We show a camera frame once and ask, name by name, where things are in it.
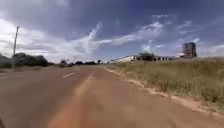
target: lane line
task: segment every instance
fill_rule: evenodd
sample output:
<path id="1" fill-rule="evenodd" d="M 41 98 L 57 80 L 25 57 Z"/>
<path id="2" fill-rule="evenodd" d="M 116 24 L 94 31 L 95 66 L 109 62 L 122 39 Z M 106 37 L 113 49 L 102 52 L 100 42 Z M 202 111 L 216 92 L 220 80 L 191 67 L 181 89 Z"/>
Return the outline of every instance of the lane line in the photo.
<path id="1" fill-rule="evenodd" d="M 67 74 L 67 75 L 63 76 L 63 78 L 69 77 L 69 76 L 74 75 L 74 74 L 75 74 L 75 72 Z"/>

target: building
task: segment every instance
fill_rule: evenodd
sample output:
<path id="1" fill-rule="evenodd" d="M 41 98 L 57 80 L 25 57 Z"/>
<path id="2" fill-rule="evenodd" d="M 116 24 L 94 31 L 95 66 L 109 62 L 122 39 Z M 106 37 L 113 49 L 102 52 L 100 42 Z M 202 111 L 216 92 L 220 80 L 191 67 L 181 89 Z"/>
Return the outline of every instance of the building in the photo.
<path id="1" fill-rule="evenodd" d="M 197 52 L 196 52 L 196 44 L 194 42 L 189 42 L 189 43 L 184 43 L 183 48 L 183 58 L 195 58 L 197 57 Z"/>
<path id="2" fill-rule="evenodd" d="M 130 56 L 125 56 L 125 57 L 122 57 L 122 58 L 111 60 L 108 63 L 130 62 L 130 61 L 134 61 L 134 60 L 137 60 L 137 56 L 136 55 L 130 55 Z"/>

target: blue sky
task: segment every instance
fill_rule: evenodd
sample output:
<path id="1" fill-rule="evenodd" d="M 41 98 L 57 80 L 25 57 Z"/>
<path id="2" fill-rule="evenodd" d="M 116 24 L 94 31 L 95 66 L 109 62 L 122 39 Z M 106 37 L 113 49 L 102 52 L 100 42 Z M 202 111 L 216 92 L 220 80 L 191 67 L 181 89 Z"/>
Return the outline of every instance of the blue sky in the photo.
<path id="1" fill-rule="evenodd" d="M 199 56 L 224 55 L 223 0 L 0 0 L 0 52 L 51 61 L 110 60 L 141 51 L 176 56 L 194 41 Z"/>

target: tall building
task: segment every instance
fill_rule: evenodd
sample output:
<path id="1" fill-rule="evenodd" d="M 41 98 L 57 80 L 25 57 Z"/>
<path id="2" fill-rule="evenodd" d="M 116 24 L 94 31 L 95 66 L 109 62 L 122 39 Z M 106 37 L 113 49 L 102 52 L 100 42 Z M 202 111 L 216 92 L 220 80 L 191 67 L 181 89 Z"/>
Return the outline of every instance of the tall building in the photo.
<path id="1" fill-rule="evenodd" d="M 184 58 L 197 57 L 196 44 L 194 42 L 184 43 L 182 50 L 183 50 Z"/>

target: roadside grass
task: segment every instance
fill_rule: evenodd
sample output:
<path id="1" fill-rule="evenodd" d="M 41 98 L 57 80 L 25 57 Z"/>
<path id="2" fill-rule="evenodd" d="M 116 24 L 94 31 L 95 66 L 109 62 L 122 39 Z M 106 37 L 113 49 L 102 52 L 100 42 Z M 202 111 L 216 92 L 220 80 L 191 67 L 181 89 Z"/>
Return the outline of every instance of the roadside grass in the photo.
<path id="1" fill-rule="evenodd" d="M 224 58 L 167 62 L 127 62 L 107 65 L 145 87 L 200 100 L 224 112 Z"/>

